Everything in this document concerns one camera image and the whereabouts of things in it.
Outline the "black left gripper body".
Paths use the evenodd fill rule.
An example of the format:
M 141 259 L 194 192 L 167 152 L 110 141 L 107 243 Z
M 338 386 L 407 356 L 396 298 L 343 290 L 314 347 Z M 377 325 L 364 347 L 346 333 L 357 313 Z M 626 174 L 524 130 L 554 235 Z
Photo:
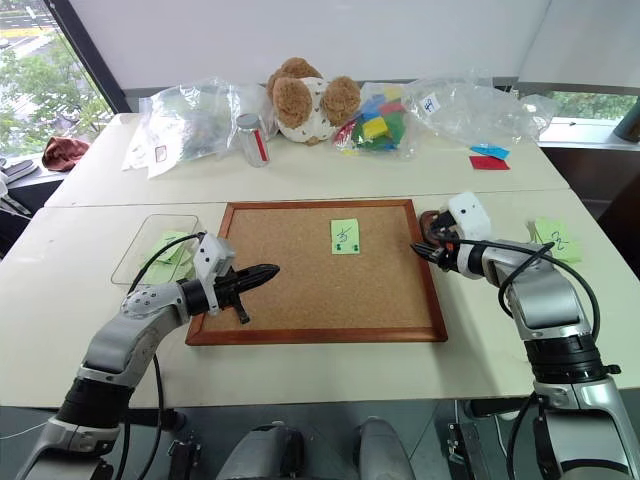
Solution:
M 231 268 L 224 276 L 218 276 L 214 283 L 214 292 L 219 306 L 231 306 L 241 293 L 250 289 L 248 269 Z

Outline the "black left gripper finger long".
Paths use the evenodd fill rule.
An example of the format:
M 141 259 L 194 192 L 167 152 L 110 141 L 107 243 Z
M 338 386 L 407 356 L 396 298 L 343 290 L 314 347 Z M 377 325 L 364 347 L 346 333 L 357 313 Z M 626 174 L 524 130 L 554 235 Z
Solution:
M 280 271 L 275 264 L 258 264 L 238 271 L 238 289 L 249 291 L 269 282 Z

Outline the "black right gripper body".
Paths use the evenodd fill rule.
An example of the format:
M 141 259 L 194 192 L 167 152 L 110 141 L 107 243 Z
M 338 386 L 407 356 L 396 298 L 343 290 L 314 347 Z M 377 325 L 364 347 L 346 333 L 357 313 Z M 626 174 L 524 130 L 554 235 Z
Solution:
M 443 271 L 457 271 L 457 255 L 459 246 L 446 243 L 448 239 L 458 239 L 455 231 L 456 221 L 449 211 L 425 212 L 425 241 L 441 250 L 440 262 L 437 264 Z

